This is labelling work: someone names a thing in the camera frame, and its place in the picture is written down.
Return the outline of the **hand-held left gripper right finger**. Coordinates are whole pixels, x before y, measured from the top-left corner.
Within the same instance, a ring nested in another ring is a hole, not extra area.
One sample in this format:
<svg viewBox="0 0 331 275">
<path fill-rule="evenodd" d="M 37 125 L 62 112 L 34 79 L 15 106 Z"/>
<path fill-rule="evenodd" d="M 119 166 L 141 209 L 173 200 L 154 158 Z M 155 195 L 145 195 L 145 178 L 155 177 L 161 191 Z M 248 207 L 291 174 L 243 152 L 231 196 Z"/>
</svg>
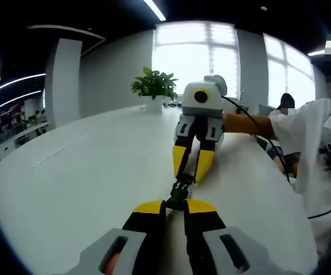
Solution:
<svg viewBox="0 0 331 275">
<path fill-rule="evenodd" d="M 236 227 L 227 227 L 216 208 L 186 199 L 186 251 L 193 274 L 279 274 L 267 249 Z"/>
</svg>

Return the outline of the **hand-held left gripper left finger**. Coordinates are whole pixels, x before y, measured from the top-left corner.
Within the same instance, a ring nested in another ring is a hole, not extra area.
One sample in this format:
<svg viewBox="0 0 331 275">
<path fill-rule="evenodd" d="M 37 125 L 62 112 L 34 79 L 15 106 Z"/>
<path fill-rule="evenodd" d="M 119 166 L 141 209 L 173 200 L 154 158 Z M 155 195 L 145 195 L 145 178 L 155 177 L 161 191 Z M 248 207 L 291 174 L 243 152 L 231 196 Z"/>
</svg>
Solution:
<svg viewBox="0 0 331 275">
<path fill-rule="evenodd" d="M 121 229 L 113 228 L 80 253 L 66 274 L 103 274 L 117 254 L 112 274 L 157 274 L 165 248 L 166 202 L 137 206 Z"/>
</svg>

